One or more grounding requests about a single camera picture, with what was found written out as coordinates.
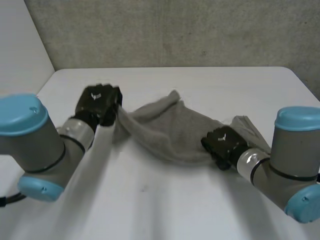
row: black cable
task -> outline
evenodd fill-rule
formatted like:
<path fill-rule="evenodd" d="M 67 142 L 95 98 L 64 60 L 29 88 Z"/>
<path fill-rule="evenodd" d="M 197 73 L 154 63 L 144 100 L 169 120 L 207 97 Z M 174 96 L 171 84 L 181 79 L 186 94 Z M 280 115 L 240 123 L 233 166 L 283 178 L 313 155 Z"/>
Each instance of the black cable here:
<path fill-rule="evenodd" d="M 23 195 L 21 192 L 8 197 L 6 196 L 0 197 L 0 208 L 4 208 L 7 204 L 13 204 L 25 198 L 26 196 Z"/>

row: white table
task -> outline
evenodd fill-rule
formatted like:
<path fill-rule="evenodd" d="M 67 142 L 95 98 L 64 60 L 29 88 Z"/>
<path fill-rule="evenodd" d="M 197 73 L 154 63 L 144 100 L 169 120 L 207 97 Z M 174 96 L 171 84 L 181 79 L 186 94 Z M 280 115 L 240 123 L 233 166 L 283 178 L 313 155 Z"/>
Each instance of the white table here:
<path fill-rule="evenodd" d="M 87 85 L 111 83 L 128 111 L 177 89 L 185 105 L 220 121 L 247 115 L 271 145 L 277 111 L 320 107 L 283 67 L 65 69 L 39 92 L 56 126 L 73 114 Z M 286 216 L 232 171 L 163 163 L 133 140 L 112 148 L 100 128 L 55 203 L 26 199 L 0 209 L 1 240 L 316 240 L 320 221 Z M 22 170 L 0 158 L 0 194 L 16 191 Z"/>

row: gray cloth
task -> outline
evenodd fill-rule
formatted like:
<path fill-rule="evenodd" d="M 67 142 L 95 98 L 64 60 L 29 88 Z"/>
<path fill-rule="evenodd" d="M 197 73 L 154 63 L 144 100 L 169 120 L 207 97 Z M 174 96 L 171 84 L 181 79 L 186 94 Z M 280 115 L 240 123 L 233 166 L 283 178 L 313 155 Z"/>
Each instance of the gray cloth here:
<path fill-rule="evenodd" d="M 203 148 L 201 139 L 224 126 L 185 107 L 177 91 L 160 100 L 128 113 L 119 107 L 113 143 L 130 135 L 161 159 L 180 164 L 207 164 L 212 156 Z M 236 116 L 230 125 L 249 145 L 267 153 L 270 147 L 248 117 Z"/>

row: light blue joint cap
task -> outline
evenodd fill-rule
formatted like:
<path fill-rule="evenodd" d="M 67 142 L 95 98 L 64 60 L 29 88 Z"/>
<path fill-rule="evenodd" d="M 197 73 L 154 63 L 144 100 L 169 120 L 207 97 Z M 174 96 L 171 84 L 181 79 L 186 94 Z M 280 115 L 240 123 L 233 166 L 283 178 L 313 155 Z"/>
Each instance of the light blue joint cap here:
<path fill-rule="evenodd" d="M 0 98 L 0 136 L 22 136 L 41 128 L 49 115 L 34 94 Z"/>
<path fill-rule="evenodd" d="M 298 191 L 289 199 L 284 212 L 302 224 L 320 218 L 320 185 L 314 184 Z"/>
<path fill-rule="evenodd" d="M 284 107 L 278 111 L 274 125 L 276 128 L 292 132 L 320 130 L 320 108 Z"/>
<path fill-rule="evenodd" d="M 44 202 L 56 201 L 65 190 L 55 183 L 30 176 L 20 177 L 18 189 L 23 195 Z"/>

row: black ring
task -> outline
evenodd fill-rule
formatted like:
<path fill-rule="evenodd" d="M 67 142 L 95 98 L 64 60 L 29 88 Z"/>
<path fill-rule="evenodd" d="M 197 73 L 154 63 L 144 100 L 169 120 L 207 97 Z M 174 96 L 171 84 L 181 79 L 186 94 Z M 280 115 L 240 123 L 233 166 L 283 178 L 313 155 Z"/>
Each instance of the black ring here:
<path fill-rule="evenodd" d="M 264 159 L 261 159 L 256 165 L 254 165 L 252 171 L 251 171 L 251 174 L 250 174 L 250 182 L 251 184 L 254 186 L 254 176 L 255 176 L 255 172 L 256 170 L 258 169 L 258 167 L 263 164 L 265 161 L 267 160 L 270 160 L 270 157 L 267 157 L 267 158 L 264 158 Z"/>
<path fill-rule="evenodd" d="M 275 174 L 286 178 L 286 179 L 291 179 L 291 180 L 296 180 L 296 181 L 301 181 L 301 182 L 312 182 L 314 180 L 317 180 L 318 174 L 315 176 L 293 176 L 293 175 L 288 175 L 283 173 L 282 171 L 279 171 L 277 169 L 275 169 L 271 164 L 270 164 L 270 169 L 272 172 L 274 172 Z"/>
<path fill-rule="evenodd" d="M 43 173 L 43 172 L 53 168 L 54 166 L 56 166 L 58 163 L 60 163 L 60 161 L 64 158 L 65 154 L 66 154 L 66 145 L 65 145 L 65 143 L 63 143 L 63 152 L 62 152 L 61 156 L 57 159 L 57 161 L 55 161 L 54 163 L 52 163 L 49 166 L 46 166 L 45 168 L 39 169 L 39 170 L 32 170 L 32 171 L 24 170 L 24 171 L 28 174 Z"/>
<path fill-rule="evenodd" d="M 68 139 L 68 140 L 74 142 L 82 150 L 83 154 L 86 153 L 85 147 L 78 140 L 76 140 L 76 139 L 74 139 L 74 138 L 72 138 L 72 137 L 70 137 L 68 135 L 64 135 L 64 134 L 60 134 L 60 137 L 63 138 L 63 139 Z"/>

